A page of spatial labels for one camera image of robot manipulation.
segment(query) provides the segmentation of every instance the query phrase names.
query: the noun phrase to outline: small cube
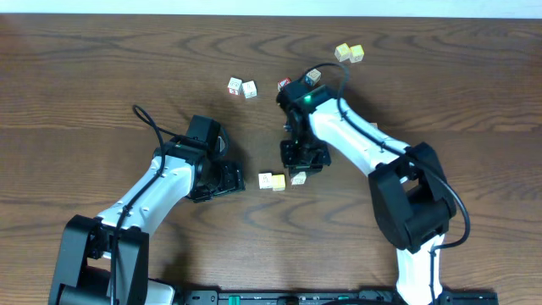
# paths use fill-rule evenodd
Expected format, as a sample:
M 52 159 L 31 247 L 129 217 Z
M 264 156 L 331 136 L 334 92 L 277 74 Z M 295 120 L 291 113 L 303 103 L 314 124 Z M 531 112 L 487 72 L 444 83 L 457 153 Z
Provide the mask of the small cube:
M 316 69 L 312 69 L 309 73 L 307 73 L 307 75 L 305 75 L 305 82 L 309 86 L 314 86 L 320 80 L 320 77 L 322 77 L 322 73 Z
M 254 80 L 243 83 L 242 87 L 243 87 L 243 93 L 245 93 L 245 98 L 256 96 L 257 92 L 256 92 L 256 84 L 254 84 Z
M 300 186 L 305 184 L 305 180 L 307 179 L 307 173 L 300 172 L 291 177 L 291 184 L 293 186 Z
M 350 58 L 350 53 L 351 53 L 350 48 L 345 43 L 341 44 L 335 49 L 335 56 L 337 57 L 337 60 L 339 60 L 340 62 L 345 61 L 348 58 Z
M 290 83 L 291 83 L 291 79 L 289 77 L 286 77 L 285 79 L 280 80 L 279 81 L 279 92 L 280 92 L 280 90 L 282 90 L 283 86 L 286 86 L 286 85 L 288 85 Z
M 260 181 L 260 190 L 273 188 L 273 174 L 258 174 L 257 179 Z
M 351 47 L 350 48 L 350 62 L 357 63 L 358 61 L 362 61 L 364 54 L 365 52 L 363 51 L 362 45 Z
M 284 175 L 273 176 L 273 191 L 283 191 L 286 188 L 286 180 Z
M 239 95 L 241 93 L 241 84 L 243 80 L 236 79 L 235 77 L 230 78 L 230 83 L 228 84 L 228 92 L 230 94 Z

